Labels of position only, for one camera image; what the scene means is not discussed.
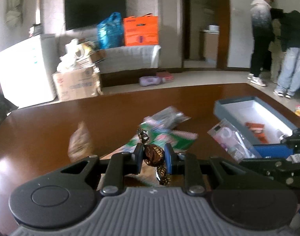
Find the green chips bag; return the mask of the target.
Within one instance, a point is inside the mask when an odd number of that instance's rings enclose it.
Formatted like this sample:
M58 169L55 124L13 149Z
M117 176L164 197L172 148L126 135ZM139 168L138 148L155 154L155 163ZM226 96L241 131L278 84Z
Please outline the green chips bag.
M154 144L163 149L164 146L169 143L173 147L175 153L187 151L198 137L196 133L166 128L163 124L155 122L154 120L148 120L141 123L137 132L140 133L141 131L146 132L148 138L146 141L147 144ZM159 165L155 167L145 158L140 174L132 175L131 177L146 186L157 187L159 185L167 185L170 178L163 174L158 175L158 173L163 170L163 166Z

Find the brown candy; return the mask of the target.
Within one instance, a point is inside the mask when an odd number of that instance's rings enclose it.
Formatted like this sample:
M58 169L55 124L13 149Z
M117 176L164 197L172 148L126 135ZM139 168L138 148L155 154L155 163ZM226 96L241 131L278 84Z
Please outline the brown candy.
M143 161L147 166L154 168L155 178L160 185L168 185L170 177L165 165L164 150L160 146L150 143L147 130L139 128L137 135L144 148Z

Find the yellow nut snack bag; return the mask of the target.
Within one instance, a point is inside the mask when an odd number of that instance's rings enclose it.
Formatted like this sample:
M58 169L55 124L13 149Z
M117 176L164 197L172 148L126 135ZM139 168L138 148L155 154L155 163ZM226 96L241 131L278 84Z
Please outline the yellow nut snack bag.
M90 133L84 122L78 124L77 130L69 140L68 156L71 162L76 162L94 154L94 146Z

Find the red snack packet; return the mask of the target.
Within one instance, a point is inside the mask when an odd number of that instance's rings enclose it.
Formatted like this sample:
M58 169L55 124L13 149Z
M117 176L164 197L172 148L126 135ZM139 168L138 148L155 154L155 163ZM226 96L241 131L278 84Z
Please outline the red snack packet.
M253 135L260 141L261 144L269 143L264 133L264 124L246 122L245 126L253 133Z

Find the orange red wafer bar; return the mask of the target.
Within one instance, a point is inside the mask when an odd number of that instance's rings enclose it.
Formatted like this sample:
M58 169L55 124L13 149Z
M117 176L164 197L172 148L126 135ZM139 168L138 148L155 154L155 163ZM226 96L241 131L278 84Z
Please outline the orange red wafer bar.
M208 134L237 162L261 158L254 146L226 119L208 131Z

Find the grey shallow box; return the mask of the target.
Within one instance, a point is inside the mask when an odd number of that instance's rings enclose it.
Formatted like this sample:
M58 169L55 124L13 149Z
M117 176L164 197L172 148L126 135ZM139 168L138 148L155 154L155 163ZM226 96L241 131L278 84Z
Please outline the grey shallow box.
M291 136L297 129L285 116L255 96L218 100L214 105L214 115L219 120L230 122L253 145L262 142L247 127L247 123L264 125L262 133L266 144L279 144L282 136Z

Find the purple detergent bottle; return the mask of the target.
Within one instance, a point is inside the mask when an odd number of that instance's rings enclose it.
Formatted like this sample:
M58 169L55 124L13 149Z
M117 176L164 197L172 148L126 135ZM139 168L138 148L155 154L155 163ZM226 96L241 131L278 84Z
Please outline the purple detergent bottle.
M154 86L164 84L166 80L158 76L143 76L139 78L140 86Z

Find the brown cardboard box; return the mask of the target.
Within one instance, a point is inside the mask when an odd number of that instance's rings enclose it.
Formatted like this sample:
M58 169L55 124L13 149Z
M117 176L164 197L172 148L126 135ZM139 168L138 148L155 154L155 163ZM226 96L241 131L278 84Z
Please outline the brown cardboard box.
M53 74L59 101L70 101L103 95L100 70L96 66Z

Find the white cloth covered cabinet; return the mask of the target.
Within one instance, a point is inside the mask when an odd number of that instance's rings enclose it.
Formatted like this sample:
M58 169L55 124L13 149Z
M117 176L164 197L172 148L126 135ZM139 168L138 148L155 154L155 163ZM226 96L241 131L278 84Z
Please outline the white cloth covered cabinet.
M160 49L160 45L122 46L106 49L106 57L97 66L101 74L157 69Z

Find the small box with tape rolls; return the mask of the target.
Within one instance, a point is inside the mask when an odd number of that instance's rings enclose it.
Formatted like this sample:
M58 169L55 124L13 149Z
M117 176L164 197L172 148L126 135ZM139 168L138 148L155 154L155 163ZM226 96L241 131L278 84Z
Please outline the small box with tape rolls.
M72 39L65 45L65 51L56 68L58 73L92 67L106 58L105 50L97 50L91 41L79 43L78 39Z

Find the blue plastic bag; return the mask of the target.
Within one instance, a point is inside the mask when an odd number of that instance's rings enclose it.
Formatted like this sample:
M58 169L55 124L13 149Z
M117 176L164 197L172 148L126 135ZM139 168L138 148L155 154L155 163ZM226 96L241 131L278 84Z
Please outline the blue plastic bag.
M112 49L123 46L124 30L119 12L113 12L97 25L99 49Z

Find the orange cardboard box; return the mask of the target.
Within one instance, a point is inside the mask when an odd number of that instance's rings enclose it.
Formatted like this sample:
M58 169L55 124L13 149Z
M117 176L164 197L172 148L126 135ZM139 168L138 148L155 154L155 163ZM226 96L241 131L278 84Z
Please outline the orange cardboard box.
M126 46L158 45L158 16L127 17L123 27Z

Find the person in white hoodie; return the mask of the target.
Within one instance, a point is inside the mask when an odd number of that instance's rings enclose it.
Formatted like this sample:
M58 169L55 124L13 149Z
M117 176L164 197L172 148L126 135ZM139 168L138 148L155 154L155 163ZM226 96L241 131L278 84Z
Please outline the person in white hoodie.
M248 79L261 87L266 87L260 78L261 68L269 62L269 45L275 38L270 12L272 3L273 0L253 0L250 9L254 48Z

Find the white curtain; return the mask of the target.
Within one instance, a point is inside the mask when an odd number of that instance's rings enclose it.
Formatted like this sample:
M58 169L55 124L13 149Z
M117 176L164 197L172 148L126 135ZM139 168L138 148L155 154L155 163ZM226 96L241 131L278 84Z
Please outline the white curtain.
M5 20L9 27L14 28L22 22L23 0L6 0Z

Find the black wall television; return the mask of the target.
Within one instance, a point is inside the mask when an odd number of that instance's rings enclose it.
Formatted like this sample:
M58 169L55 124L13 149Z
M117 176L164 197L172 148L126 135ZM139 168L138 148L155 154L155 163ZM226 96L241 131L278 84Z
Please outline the black wall television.
M126 0L64 0L65 29L97 25L115 12L127 16Z

